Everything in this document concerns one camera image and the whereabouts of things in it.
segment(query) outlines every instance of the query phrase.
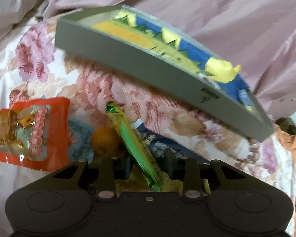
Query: red packaging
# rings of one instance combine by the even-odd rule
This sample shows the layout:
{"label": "red packaging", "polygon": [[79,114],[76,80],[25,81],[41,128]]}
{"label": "red packaging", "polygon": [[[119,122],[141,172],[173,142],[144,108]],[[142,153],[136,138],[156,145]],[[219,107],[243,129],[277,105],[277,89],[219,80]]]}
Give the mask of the red packaging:
{"label": "red packaging", "polygon": [[55,171],[68,164],[68,109],[64,97],[18,102],[0,111],[0,161]]}

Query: cardboard box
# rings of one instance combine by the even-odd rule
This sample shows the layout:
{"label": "cardboard box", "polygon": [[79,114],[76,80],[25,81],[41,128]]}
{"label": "cardboard box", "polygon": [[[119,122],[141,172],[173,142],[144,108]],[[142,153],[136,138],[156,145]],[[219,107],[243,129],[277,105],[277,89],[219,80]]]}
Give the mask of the cardboard box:
{"label": "cardboard box", "polygon": [[254,113],[250,113],[240,102],[230,98],[223,90],[215,88],[207,78],[199,78],[196,74],[184,70],[177,63],[154,52],[153,49],[142,48],[94,29],[96,24],[118,16],[121,10],[167,29],[179,36],[180,40],[192,44],[214,58],[219,58],[183,32],[125,5],[84,9],[61,17],[57,23],[55,46],[83,58],[105,63],[109,67],[147,82],[179,100],[184,100],[210,113],[244,136],[263,141],[274,132],[271,120],[252,93],[248,94],[254,103]]}

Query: orange fruit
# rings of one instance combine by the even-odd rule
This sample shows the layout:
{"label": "orange fruit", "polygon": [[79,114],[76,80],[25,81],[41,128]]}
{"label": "orange fruit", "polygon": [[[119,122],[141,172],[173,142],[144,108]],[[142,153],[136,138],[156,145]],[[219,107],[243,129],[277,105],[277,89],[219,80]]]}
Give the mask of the orange fruit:
{"label": "orange fruit", "polygon": [[91,138],[94,153],[103,158],[120,157],[122,140],[113,127],[100,127],[95,130]]}

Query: green candy wrapper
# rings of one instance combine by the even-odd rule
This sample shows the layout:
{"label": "green candy wrapper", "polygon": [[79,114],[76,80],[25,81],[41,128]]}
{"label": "green candy wrapper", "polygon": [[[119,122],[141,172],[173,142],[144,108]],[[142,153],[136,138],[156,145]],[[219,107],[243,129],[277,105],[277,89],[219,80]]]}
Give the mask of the green candy wrapper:
{"label": "green candy wrapper", "polygon": [[151,151],[141,139],[139,132],[132,129],[125,113],[114,102],[106,104],[106,114],[124,142],[128,152],[141,167],[147,184],[154,191],[162,191],[164,187],[162,171]]}

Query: screw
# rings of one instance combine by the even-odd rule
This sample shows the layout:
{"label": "screw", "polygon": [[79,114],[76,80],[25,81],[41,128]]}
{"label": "screw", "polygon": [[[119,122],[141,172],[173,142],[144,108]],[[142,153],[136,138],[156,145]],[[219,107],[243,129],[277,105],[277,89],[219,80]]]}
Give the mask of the screw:
{"label": "screw", "polygon": [[111,198],[114,197],[114,192],[112,192],[112,191],[100,191],[98,196],[101,199],[111,199]]}
{"label": "screw", "polygon": [[196,199],[201,196],[201,193],[199,191],[190,190],[185,192],[185,196],[190,199]]}

